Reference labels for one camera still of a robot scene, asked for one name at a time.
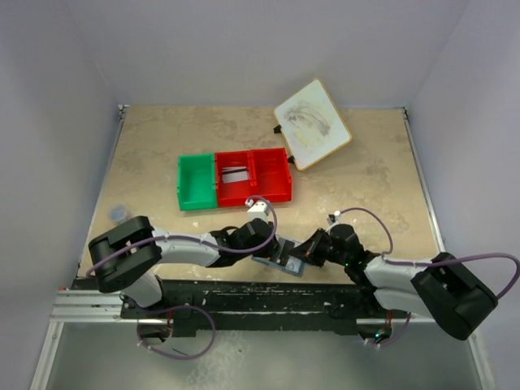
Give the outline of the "blue card holder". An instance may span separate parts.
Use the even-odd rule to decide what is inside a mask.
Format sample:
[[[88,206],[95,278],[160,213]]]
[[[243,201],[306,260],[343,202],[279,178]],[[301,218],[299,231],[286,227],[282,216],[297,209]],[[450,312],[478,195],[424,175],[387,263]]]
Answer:
[[[282,237],[277,238],[279,248],[270,258],[252,257],[252,260],[264,266],[282,271],[284,273],[301,277],[305,268],[305,263],[289,254],[289,251],[297,244],[297,241],[286,240]]]

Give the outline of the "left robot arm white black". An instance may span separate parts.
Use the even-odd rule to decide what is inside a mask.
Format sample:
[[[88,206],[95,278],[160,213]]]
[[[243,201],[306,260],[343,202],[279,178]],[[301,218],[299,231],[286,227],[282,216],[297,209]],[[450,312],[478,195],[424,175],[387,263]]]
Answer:
[[[154,228],[138,216],[92,239],[93,265],[86,271],[101,293],[122,292],[150,319],[167,310],[163,284],[152,272],[158,264],[231,267],[248,256],[270,257],[278,249],[277,218],[253,218],[241,227],[201,235],[180,235]]]

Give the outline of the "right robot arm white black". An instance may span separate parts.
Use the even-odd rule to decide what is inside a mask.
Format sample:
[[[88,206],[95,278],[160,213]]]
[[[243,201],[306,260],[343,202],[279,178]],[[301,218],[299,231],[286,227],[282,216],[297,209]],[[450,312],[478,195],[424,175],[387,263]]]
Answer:
[[[365,295],[362,311],[379,318],[388,310],[401,310],[434,319],[457,340],[466,340],[497,307],[496,295],[462,264],[442,266],[453,260],[449,253],[427,260],[424,266],[384,259],[363,247],[352,226],[339,223],[318,229],[294,246],[290,255],[315,267],[333,262]]]

